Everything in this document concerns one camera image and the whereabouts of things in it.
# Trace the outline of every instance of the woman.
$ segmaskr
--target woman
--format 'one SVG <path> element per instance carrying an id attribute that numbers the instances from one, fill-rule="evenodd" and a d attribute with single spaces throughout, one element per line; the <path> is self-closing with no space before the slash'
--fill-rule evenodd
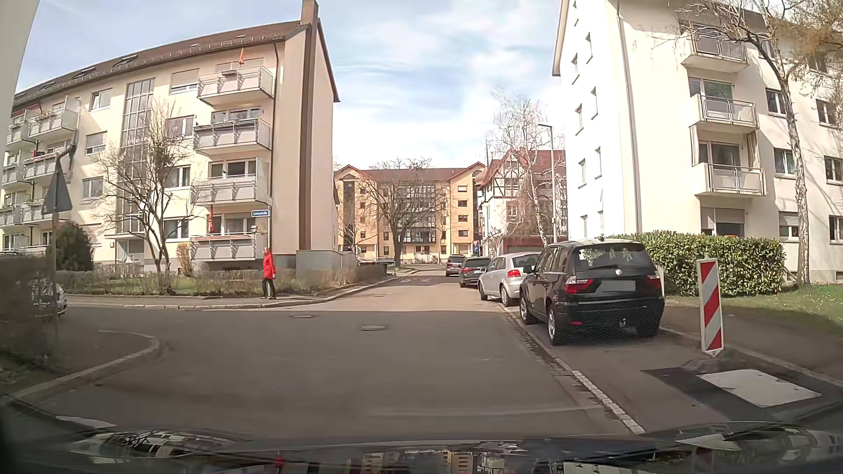
<path id="1" fill-rule="evenodd" d="M 261 283 L 264 295 L 263 299 L 275 299 L 275 262 L 272 261 L 272 250 L 269 247 L 264 249 L 264 279 Z"/>

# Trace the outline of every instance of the sky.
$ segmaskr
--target sky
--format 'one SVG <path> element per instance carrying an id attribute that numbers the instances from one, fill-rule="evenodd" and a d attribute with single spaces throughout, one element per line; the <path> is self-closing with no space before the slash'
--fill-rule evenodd
<path id="1" fill-rule="evenodd" d="M 322 0 L 319 16 L 341 102 L 334 156 L 368 167 L 486 160 L 492 93 L 538 100 L 557 135 L 550 75 L 561 0 Z M 301 0 L 40 0 L 18 90 L 178 40 L 298 19 Z"/>

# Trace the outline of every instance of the car rear window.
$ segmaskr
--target car rear window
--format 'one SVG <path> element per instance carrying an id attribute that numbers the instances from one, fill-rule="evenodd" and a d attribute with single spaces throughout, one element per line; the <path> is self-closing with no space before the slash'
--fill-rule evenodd
<path id="1" fill-rule="evenodd" d="M 485 267 L 490 261 L 491 258 L 470 258 L 465 261 L 463 267 Z"/>
<path id="2" fill-rule="evenodd" d="M 538 260 L 539 260 L 539 254 L 514 256 L 513 257 L 513 268 L 526 267 L 527 265 L 530 265 L 531 267 L 535 267 L 535 263 Z"/>
<path id="3" fill-rule="evenodd" d="M 652 260 L 638 243 L 596 244 L 580 247 L 573 252 L 574 268 L 630 268 L 649 267 Z"/>

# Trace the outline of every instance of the red coat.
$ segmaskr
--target red coat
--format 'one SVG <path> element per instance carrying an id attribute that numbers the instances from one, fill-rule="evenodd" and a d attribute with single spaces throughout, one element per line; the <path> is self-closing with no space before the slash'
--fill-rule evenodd
<path id="1" fill-rule="evenodd" d="M 272 261 L 272 254 L 264 255 L 264 278 L 275 279 L 275 262 Z"/>

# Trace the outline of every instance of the lamp post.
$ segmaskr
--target lamp post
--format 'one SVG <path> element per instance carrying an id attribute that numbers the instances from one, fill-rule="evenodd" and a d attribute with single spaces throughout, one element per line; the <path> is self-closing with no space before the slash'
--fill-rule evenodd
<path id="1" fill-rule="evenodd" d="M 550 202 L 553 212 L 550 220 L 553 226 L 553 243 L 556 243 L 559 241 L 559 230 L 556 227 L 556 161 L 553 157 L 553 126 L 545 123 L 538 125 L 550 129 Z"/>

